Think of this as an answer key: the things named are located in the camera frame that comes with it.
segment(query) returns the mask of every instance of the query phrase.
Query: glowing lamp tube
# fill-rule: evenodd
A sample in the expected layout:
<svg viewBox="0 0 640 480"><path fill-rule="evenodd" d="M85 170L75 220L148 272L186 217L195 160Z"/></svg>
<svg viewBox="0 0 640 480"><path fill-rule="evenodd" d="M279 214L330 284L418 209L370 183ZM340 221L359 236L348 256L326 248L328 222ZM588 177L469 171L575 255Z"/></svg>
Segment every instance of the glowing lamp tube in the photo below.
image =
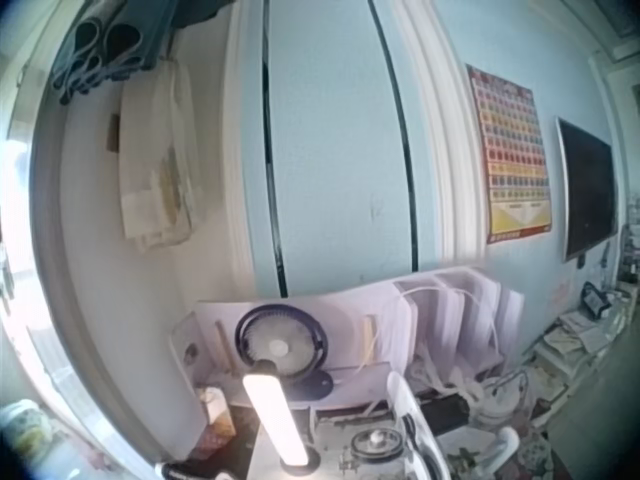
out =
<svg viewBox="0 0 640 480"><path fill-rule="evenodd" d="M278 377L254 369L244 376L242 383L282 462L292 467L308 465L307 448L293 421Z"/></svg>

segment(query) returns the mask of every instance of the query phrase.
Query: desk lamp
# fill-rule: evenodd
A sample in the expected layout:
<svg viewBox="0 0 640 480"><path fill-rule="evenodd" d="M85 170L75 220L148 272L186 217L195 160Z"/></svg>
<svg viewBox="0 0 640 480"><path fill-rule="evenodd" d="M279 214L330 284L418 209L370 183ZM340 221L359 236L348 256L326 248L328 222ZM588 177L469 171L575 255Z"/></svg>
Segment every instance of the desk lamp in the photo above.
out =
<svg viewBox="0 0 640 480"><path fill-rule="evenodd" d="M305 446L287 405L287 399L273 362L258 360L242 383L260 422L280 455L282 469L292 476L313 473L320 455Z"/></svg>

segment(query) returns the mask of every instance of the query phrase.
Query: paper sheet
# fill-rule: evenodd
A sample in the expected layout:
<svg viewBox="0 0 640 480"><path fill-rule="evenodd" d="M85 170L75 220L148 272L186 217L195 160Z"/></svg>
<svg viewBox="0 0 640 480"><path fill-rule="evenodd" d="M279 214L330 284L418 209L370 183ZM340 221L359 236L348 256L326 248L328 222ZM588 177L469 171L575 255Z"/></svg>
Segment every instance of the paper sheet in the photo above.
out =
<svg viewBox="0 0 640 480"><path fill-rule="evenodd" d="M589 320L580 312L570 312L560 315L560 320L576 334L597 327L597 324Z"/></svg>
<svg viewBox="0 0 640 480"><path fill-rule="evenodd" d="M579 312L560 315L560 320L578 335L585 350L589 353L596 353L609 344L609 339L598 324Z"/></svg>
<svg viewBox="0 0 640 480"><path fill-rule="evenodd" d="M609 345L609 339L599 328L592 328L578 335L584 348L589 353L596 353Z"/></svg>
<svg viewBox="0 0 640 480"><path fill-rule="evenodd" d="M582 342L577 337L566 332L562 327L557 327L546 334L544 341L563 356L582 348Z"/></svg>

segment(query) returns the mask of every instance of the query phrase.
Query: calendar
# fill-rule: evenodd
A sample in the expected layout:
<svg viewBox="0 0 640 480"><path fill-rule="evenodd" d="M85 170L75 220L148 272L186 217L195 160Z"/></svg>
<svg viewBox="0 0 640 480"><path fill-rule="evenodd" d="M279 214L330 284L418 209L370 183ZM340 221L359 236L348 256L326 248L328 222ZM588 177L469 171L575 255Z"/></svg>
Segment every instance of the calendar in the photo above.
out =
<svg viewBox="0 0 640 480"><path fill-rule="evenodd" d="M551 230L551 190L533 92L468 66L483 143L487 242Z"/></svg>

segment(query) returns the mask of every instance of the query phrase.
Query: white cable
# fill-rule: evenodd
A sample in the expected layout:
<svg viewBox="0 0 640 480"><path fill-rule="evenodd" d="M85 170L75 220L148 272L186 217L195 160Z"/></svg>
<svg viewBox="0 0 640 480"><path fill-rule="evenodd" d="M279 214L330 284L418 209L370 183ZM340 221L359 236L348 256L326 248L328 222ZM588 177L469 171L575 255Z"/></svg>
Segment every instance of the white cable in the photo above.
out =
<svg viewBox="0 0 640 480"><path fill-rule="evenodd" d="M382 307L380 308L380 313L382 315L384 315L384 312L386 311L386 309L389 307L389 305L392 302L398 302L399 300L401 300L402 298L404 298L404 297L406 297L408 295L412 295L414 293L422 292L422 291L429 291L429 290L431 290L431 291L441 291L441 292L462 293L464 295L467 295L478 306L479 310L482 309L482 304L480 303L480 301L474 295L472 295L470 292L467 292L466 290L462 290L460 288L421 286L421 287L415 287L415 288L411 288L409 290L405 290L404 292L400 292L395 297L390 298L384 305L382 305ZM499 343L498 343L498 331L496 329L495 318L496 318L496 312L494 311L491 314L491 331L493 333L493 342L494 342L494 346L495 346L495 351L496 351L496 353L498 355L500 355ZM367 359L371 356L371 354L373 353L373 351L375 349L376 340L378 340L378 336L379 335L380 335L380 329L376 328L376 334L373 336L373 339L371 340L371 346L369 347L369 350L367 351L366 355L364 356L360 366L356 369L356 371L350 377L348 377L346 379L343 378L341 380L336 380L334 382L335 385L340 385L340 384L344 383L345 381L352 380L356 375L358 375L362 371L362 369L367 364Z"/></svg>

